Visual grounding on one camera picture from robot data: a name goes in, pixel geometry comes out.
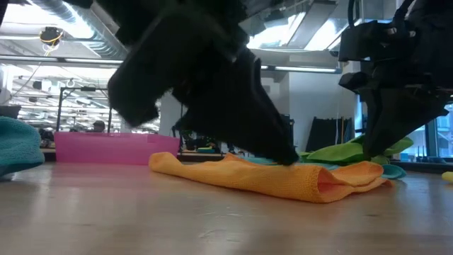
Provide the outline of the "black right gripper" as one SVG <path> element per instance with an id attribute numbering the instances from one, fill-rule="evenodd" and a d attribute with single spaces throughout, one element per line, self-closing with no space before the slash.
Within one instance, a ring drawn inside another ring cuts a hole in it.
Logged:
<path id="1" fill-rule="evenodd" d="M 348 0 L 348 28 L 357 26 L 355 2 Z M 363 150 L 369 158 L 448 114 L 453 94 L 453 0 L 403 0 L 388 24 L 384 54 L 353 61 L 365 70 L 339 81 L 367 105 Z"/>

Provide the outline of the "silver ventilation duct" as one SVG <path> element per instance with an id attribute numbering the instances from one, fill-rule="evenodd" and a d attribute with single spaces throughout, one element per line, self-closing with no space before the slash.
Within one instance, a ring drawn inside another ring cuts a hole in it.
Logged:
<path id="1" fill-rule="evenodd" d="M 126 49 L 115 39 L 91 9 L 68 4 L 63 0 L 27 0 L 51 16 L 59 18 L 63 29 L 99 57 L 124 59 Z"/>

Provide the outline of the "orange microfiber towel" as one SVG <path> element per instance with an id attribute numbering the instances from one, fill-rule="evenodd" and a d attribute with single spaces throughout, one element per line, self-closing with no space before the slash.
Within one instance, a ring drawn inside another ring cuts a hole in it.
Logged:
<path id="1" fill-rule="evenodd" d="M 382 177 L 383 167 L 369 161 L 329 171 L 313 164 L 255 164 L 232 154 L 220 161 L 183 164 L 171 153 L 159 152 L 150 156 L 149 168 L 213 186 L 310 203 L 332 203 L 353 193 L 392 185 L 392 181 Z"/>

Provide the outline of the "flat teal microfiber towel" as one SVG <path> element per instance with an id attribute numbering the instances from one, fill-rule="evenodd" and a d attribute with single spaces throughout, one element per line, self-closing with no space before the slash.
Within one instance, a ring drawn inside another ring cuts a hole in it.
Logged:
<path id="1" fill-rule="evenodd" d="M 266 158 L 260 158 L 260 157 L 241 157 L 241 158 L 245 159 L 248 162 L 254 163 L 254 164 L 276 165 L 275 162 L 273 162 L 270 159 L 266 159 Z M 329 171 L 339 168 L 339 166 L 335 165 L 335 164 L 312 163 L 312 165 L 322 166 L 322 167 L 328 169 Z M 384 164 L 384 165 L 382 165 L 382 168 L 384 170 L 384 172 L 382 174 L 382 178 L 402 179 L 403 177 L 406 176 L 406 172 L 397 165 Z"/>

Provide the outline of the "black equipment cart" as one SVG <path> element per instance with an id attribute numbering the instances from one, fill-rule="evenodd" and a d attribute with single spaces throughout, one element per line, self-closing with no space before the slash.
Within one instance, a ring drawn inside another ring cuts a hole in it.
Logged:
<path id="1" fill-rule="evenodd" d="M 282 120 L 285 151 L 288 152 L 289 157 L 292 158 L 296 154 L 294 150 L 294 121 L 288 114 L 281 114 L 280 117 Z"/>

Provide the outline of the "black curtain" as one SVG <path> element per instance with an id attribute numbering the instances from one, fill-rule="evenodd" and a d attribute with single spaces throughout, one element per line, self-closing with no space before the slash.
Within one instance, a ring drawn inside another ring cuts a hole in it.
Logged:
<path id="1" fill-rule="evenodd" d="M 352 118 L 321 119 L 314 117 L 306 144 L 307 152 L 348 142 L 354 137 Z"/>

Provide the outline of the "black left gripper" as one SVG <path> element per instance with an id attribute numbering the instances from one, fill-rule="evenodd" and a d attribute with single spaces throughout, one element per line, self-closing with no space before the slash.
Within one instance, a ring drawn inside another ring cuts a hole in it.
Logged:
<path id="1" fill-rule="evenodd" d="M 128 60 L 255 59 L 239 25 L 253 14 L 249 0 L 95 1 L 119 25 L 115 37 L 130 49 Z"/>

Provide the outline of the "black metal rig frame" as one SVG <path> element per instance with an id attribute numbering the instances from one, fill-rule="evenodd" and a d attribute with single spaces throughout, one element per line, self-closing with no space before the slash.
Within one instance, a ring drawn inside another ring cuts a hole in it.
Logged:
<path id="1" fill-rule="evenodd" d="M 107 89 L 98 88 L 94 84 L 88 86 L 68 87 L 60 89 L 57 106 L 56 130 L 60 131 L 62 112 L 68 112 L 76 125 L 78 114 L 87 115 L 108 115 L 105 122 L 107 133 L 111 131 L 113 120 L 113 109 L 107 99 Z"/>

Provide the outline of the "rolled teal microfiber towel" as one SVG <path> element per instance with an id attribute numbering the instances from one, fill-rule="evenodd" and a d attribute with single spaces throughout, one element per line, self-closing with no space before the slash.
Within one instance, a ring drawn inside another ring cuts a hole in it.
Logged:
<path id="1" fill-rule="evenodd" d="M 0 117 L 0 177 L 45 162 L 38 131 L 17 119 Z"/>

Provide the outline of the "pink plastic basket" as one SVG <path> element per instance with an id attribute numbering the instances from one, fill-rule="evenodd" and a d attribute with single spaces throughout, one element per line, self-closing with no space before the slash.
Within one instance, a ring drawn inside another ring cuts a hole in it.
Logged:
<path id="1" fill-rule="evenodd" d="M 180 140 L 156 134 L 57 132 L 56 160 L 65 163 L 147 165 L 152 154 L 176 156 Z"/>

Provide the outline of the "long ceiling light bar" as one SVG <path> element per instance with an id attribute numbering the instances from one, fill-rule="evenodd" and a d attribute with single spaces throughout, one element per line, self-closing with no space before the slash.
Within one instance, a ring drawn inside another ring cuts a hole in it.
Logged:
<path id="1" fill-rule="evenodd" d="M 75 65 L 97 65 L 102 68 L 107 67 L 119 67 L 122 64 L 122 60 L 116 59 L 86 59 L 86 58 L 68 58 L 68 57 L 39 57 L 39 56 L 27 56 L 27 55 L 0 55 L 1 63 L 19 63 L 19 62 L 37 62 L 45 63 L 49 65 L 60 64 L 69 66 L 70 64 Z M 325 67 L 288 67 L 288 66 L 275 66 L 262 64 L 261 69 L 265 71 L 277 71 L 277 72 L 313 72 L 313 73 L 327 73 L 327 74 L 340 74 L 342 69 L 337 68 L 325 68 Z"/>

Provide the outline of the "background wooden table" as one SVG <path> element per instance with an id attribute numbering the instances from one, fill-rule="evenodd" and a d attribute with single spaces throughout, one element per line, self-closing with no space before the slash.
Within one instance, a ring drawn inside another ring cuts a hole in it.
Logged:
<path id="1" fill-rule="evenodd" d="M 56 162 L 56 150 L 55 149 L 43 149 L 40 151 L 45 156 L 46 162 Z M 177 158 L 181 162 L 207 162 L 207 161 L 220 161 L 226 155 L 225 154 L 203 154 L 197 152 L 181 152 L 178 153 Z"/>

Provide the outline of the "dark grey box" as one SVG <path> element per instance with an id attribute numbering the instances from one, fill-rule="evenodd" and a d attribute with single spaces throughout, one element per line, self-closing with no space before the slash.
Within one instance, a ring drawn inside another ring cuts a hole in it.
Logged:
<path id="1" fill-rule="evenodd" d="M 0 106 L 0 117 L 17 119 L 21 106 Z"/>

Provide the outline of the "green microfiber towel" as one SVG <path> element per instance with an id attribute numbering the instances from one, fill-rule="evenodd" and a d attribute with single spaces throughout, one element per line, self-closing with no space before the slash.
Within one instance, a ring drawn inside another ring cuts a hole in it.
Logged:
<path id="1" fill-rule="evenodd" d="M 301 152 L 300 162 L 345 166 L 369 161 L 375 164 L 384 165 L 389 164 L 390 156 L 399 154 L 413 145 L 413 140 L 409 137 L 405 137 L 390 148 L 385 149 L 382 154 L 368 159 L 364 155 L 362 148 L 364 138 L 364 135 L 360 135 L 359 137 L 353 138 L 342 144 L 331 145 L 314 152 Z"/>

